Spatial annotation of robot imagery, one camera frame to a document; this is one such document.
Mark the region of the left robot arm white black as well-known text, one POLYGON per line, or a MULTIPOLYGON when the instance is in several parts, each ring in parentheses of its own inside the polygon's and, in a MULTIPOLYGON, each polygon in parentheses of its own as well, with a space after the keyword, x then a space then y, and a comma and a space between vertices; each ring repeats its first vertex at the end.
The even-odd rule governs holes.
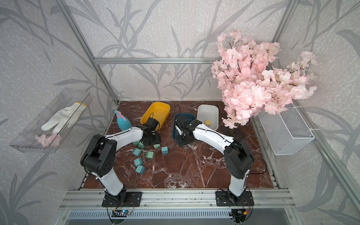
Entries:
POLYGON ((80 159, 80 164, 87 173, 100 180, 106 193, 116 198, 123 198, 126 188, 113 168, 116 152, 137 141, 144 145, 159 144, 160 135, 156 131, 158 127, 159 122, 156 119, 148 118, 145 124, 132 126, 116 134, 94 135, 80 159))

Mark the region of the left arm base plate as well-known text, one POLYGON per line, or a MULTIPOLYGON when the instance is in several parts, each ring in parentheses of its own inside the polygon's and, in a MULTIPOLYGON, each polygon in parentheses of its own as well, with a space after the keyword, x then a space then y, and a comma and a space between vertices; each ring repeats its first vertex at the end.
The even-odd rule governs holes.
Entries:
POLYGON ((139 207, 142 199, 142 192, 121 192, 117 196, 113 196, 105 191, 102 207, 139 207))

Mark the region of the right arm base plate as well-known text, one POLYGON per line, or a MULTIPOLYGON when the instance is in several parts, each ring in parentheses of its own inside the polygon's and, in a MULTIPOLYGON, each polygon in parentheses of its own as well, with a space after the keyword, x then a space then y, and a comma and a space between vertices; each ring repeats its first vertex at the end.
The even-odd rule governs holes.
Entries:
POLYGON ((235 196, 229 191, 218 189, 215 192, 217 206, 254 206, 252 192, 244 191, 240 196, 235 196))

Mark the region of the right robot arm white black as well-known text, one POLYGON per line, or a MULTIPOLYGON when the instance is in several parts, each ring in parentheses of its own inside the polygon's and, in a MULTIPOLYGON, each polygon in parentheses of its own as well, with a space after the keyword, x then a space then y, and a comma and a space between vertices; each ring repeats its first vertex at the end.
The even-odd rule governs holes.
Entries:
POLYGON ((226 168, 231 175, 228 196, 235 200, 241 199, 246 192, 247 178, 255 162, 254 154, 259 158, 262 156, 242 144, 240 139, 210 129, 199 120, 190 121, 179 115, 174 119, 174 128, 178 132, 176 140, 179 146, 199 140, 223 154, 226 168))

